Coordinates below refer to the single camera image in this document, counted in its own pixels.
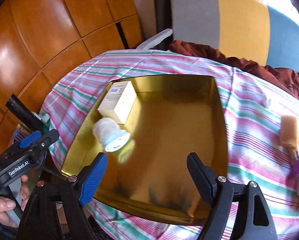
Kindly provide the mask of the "person's left hand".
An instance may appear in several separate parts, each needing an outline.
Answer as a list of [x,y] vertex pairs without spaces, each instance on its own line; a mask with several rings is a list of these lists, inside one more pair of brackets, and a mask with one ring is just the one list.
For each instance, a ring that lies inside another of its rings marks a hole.
[[[30,191],[25,182],[28,181],[27,175],[21,176],[21,188],[19,195],[21,197],[21,210],[23,211],[26,207],[26,204],[30,197]],[[16,207],[16,202],[9,198],[0,196],[0,226],[7,226],[8,228],[16,229],[18,228],[19,223],[14,222],[11,217],[7,214],[7,211],[13,211]]]

